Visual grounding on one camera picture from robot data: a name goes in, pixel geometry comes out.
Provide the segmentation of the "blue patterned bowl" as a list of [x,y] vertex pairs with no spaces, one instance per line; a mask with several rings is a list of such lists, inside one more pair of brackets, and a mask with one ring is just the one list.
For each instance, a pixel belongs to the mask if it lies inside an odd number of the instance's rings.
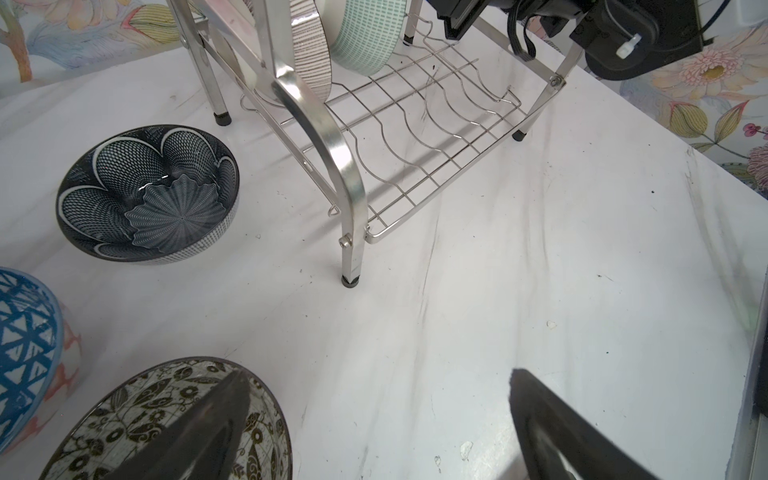
[[71,395],[82,337],[37,278],[1,269],[1,453],[38,435]]

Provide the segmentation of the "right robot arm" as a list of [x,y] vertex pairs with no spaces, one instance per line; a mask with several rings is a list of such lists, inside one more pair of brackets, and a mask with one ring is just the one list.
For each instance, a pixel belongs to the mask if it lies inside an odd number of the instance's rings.
[[574,20],[569,38],[583,49],[587,66],[610,81],[632,79],[701,52],[709,43],[704,33],[714,24],[700,23],[695,1],[435,0],[430,6],[450,40],[478,26],[486,8],[501,10],[507,15],[502,45],[524,62],[533,61],[537,50],[527,33],[517,32],[518,25],[527,27],[539,18],[546,34],[555,36]]

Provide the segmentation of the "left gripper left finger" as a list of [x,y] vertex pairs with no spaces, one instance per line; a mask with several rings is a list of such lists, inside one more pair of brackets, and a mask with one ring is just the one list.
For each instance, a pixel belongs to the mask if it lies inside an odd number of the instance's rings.
[[250,407],[246,375],[225,377],[110,479],[227,479]]

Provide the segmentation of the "steel wire dish rack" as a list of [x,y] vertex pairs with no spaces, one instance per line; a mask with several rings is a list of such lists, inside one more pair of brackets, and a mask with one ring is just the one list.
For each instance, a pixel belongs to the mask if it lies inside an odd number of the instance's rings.
[[438,36],[410,2],[398,45],[373,75],[337,73],[319,97],[297,68],[293,31],[320,22],[325,6],[307,1],[173,1],[171,13],[217,120],[229,113],[215,70],[241,90],[328,200],[341,223],[341,280],[355,287],[365,247],[401,227],[508,139],[522,140],[564,88],[584,51],[529,71],[545,85],[530,107],[486,86],[477,56]]

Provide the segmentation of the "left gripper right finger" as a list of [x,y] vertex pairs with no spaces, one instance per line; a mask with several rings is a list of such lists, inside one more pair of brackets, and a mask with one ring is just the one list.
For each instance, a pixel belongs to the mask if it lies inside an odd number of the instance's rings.
[[607,437],[526,369],[510,377],[509,405],[530,479],[652,479]]

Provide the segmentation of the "mint green bowl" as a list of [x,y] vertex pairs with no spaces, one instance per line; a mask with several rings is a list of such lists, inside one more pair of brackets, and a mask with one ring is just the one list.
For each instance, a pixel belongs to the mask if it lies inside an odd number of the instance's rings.
[[389,61],[406,15],[406,0],[316,2],[333,62],[363,76]]

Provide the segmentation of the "dark petal pattern bowl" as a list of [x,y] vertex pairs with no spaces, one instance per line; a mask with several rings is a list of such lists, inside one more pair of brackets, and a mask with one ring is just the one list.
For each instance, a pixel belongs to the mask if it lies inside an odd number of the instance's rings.
[[221,140],[191,126],[148,125],[84,153],[60,184],[55,213],[67,240],[94,258],[173,263],[224,235],[239,187]]

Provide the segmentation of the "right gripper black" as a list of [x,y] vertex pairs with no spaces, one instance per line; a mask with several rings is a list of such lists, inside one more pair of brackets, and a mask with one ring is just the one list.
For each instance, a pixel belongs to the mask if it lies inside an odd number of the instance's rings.
[[576,18],[572,0],[428,0],[437,18],[443,21],[445,37],[460,40],[488,7],[494,7],[515,21],[544,16],[565,21]]

